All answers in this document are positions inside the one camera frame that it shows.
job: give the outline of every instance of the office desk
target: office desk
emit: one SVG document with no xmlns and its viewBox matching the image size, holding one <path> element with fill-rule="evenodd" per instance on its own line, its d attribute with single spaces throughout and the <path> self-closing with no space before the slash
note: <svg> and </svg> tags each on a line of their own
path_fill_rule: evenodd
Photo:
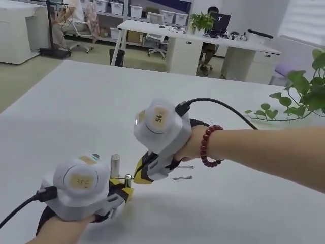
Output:
<svg viewBox="0 0 325 244">
<path fill-rule="evenodd" d="M 126 47 L 127 31 L 170 37 L 166 64 L 168 71 L 176 74 L 196 74 L 204 42 L 229 47 L 221 73 L 230 80 L 269 84 L 280 56 L 279 51 L 262 44 L 177 33 L 171 31 L 171 27 L 159 28 L 159 25 L 146 22 L 127 20 L 118 28 L 121 31 L 115 46 L 113 64 L 119 45 L 122 43 L 123 50 Z"/>
<path fill-rule="evenodd" d="M 0 0 L 0 62 L 21 64 L 49 47 L 46 6 Z"/>
<path fill-rule="evenodd" d="M 65 79 L 58 79 L 64 74 Z M 146 149 L 133 135 L 135 114 L 153 98 L 177 104 L 218 98 L 239 111 L 272 104 L 280 87 L 64 61 L 0 114 L 0 219 L 35 193 L 42 176 L 86 152 L 121 156 L 121 174 L 133 174 Z M 248 129 L 225 108 L 191 106 L 190 117 L 225 129 Z M 303 244 L 323 243 L 325 195 L 224 161 L 216 169 L 199 160 L 176 169 L 171 180 L 136 185 L 115 223 L 90 224 L 81 244 Z M 0 243 L 26 243 L 44 204 L 32 203 L 2 229 Z"/>
</svg>

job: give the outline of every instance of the laptop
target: laptop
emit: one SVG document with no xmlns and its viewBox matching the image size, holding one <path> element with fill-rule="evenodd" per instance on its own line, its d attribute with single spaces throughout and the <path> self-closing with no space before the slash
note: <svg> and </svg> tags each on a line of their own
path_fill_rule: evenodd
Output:
<svg viewBox="0 0 325 244">
<path fill-rule="evenodd" d="M 227 31 L 231 15 L 218 14 L 213 12 L 210 13 L 210 15 L 215 19 L 210 34 L 213 35 L 224 34 Z"/>
</svg>

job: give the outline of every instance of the stand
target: stand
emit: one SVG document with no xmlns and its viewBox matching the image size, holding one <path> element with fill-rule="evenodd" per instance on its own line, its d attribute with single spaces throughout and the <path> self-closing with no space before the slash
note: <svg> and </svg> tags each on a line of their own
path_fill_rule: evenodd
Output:
<svg viewBox="0 0 325 244">
<path fill-rule="evenodd" d="M 50 0 L 46 0 L 47 17 L 48 17 L 48 21 L 49 21 L 51 47 L 50 48 L 40 48 L 40 56 L 53 57 L 53 58 L 57 58 L 57 59 L 64 59 L 66 57 L 70 57 L 71 53 L 69 51 L 65 51 L 65 50 L 54 49 L 52 23 L 51 23 L 51 9 L 50 9 L 51 4 L 52 4 L 52 2 Z"/>
</svg>

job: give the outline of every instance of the black trash can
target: black trash can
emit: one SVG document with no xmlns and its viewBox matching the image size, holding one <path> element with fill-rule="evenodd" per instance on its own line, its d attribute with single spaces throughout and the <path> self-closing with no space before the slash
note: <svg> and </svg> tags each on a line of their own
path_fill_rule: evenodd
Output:
<svg viewBox="0 0 325 244">
<path fill-rule="evenodd" d="M 113 55 L 114 55 L 114 49 L 110 49 L 111 63 L 112 63 Z M 117 52 L 115 66 L 123 67 L 124 55 L 125 55 L 125 51 L 119 49 Z"/>
</svg>

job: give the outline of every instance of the window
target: window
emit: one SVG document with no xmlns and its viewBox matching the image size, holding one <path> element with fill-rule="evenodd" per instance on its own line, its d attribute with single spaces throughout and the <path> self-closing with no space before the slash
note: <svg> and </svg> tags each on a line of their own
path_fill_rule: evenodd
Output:
<svg viewBox="0 0 325 244">
<path fill-rule="evenodd" d="M 291 0 L 279 36 L 325 47 L 325 0 Z"/>
</svg>

